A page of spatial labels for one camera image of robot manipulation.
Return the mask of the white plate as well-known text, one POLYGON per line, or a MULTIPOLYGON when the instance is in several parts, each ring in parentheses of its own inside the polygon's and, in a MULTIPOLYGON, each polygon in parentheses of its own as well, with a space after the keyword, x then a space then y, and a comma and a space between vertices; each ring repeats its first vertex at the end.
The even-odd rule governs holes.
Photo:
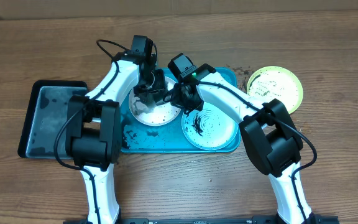
POLYGON ((129 93, 129 110, 136 120, 148 126, 162 126, 173 121, 181 112, 181 109, 170 103, 154 100, 141 100, 135 96, 134 91, 129 93))

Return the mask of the light blue plate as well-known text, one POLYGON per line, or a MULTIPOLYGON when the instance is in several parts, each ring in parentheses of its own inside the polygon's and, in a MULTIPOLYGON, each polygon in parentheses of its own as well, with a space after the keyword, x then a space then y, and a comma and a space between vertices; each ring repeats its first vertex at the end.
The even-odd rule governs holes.
POLYGON ((185 138, 201 152, 232 152, 240 143, 238 124, 211 103, 181 117, 185 138))

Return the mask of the yellow plate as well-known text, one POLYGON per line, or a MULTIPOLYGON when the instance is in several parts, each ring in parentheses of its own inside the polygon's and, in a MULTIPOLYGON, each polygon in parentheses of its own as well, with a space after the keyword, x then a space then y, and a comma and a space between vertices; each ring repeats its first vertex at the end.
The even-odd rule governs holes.
POLYGON ((298 77, 286 68, 262 67, 249 78, 247 93, 266 102, 276 98, 289 113, 295 112, 303 100, 303 87, 298 77))

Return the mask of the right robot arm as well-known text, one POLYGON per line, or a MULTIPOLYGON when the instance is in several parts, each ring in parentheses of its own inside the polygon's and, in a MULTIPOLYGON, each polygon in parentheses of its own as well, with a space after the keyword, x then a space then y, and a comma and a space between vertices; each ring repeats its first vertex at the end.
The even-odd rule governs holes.
POLYGON ((300 133, 284 104, 265 103, 228 83, 212 66, 170 62, 177 84, 168 92, 172 105, 190 113, 210 103, 239 126, 247 156, 255 168, 269 177, 280 223, 311 223, 313 212, 306 202, 300 179, 300 151, 309 140, 300 133))

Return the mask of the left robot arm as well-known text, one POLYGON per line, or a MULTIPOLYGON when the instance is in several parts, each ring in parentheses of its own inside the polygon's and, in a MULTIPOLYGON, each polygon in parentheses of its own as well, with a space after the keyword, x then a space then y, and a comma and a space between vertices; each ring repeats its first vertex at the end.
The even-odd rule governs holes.
POLYGON ((120 105, 131 90, 149 93, 163 82, 156 63, 155 53, 119 52, 95 89, 69 100, 59 134, 65 136, 66 153, 73 158, 71 169, 80 171, 85 182, 86 223, 116 223, 119 218, 113 171, 122 147, 120 105))

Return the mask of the teal plastic tray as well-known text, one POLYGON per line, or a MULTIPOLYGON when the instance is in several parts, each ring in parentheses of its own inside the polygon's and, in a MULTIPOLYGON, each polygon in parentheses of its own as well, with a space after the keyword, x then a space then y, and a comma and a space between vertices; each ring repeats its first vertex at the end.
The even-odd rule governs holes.
POLYGON ((123 153, 210 153, 201 152, 185 138, 180 114, 168 124, 148 126, 136 120, 129 110, 129 94, 121 105, 123 153))

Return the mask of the black water tray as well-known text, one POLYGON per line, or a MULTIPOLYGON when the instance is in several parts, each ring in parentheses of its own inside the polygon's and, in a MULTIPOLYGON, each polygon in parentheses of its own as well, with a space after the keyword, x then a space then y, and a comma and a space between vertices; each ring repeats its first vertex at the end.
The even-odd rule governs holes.
POLYGON ((67 120, 73 95, 88 92, 83 81, 38 80, 32 86, 17 153, 21 158, 55 159, 53 145, 67 120))

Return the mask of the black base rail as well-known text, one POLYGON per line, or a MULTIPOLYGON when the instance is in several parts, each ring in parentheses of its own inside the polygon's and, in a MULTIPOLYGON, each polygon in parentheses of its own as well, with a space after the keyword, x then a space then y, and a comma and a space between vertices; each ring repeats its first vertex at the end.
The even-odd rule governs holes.
MULTIPOLYGON (((89 224, 86 220, 64 221, 64 224, 89 224)), ((209 219, 209 220, 190 220, 190 219, 168 219, 168 220, 149 220, 147 218, 119 218, 116 223, 119 224, 278 224, 285 223, 281 221, 278 215, 275 216, 253 216, 252 218, 235 219, 209 219)), ((324 217, 313 215, 308 223, 312 224, 340 224, 338 217, 324 217)))

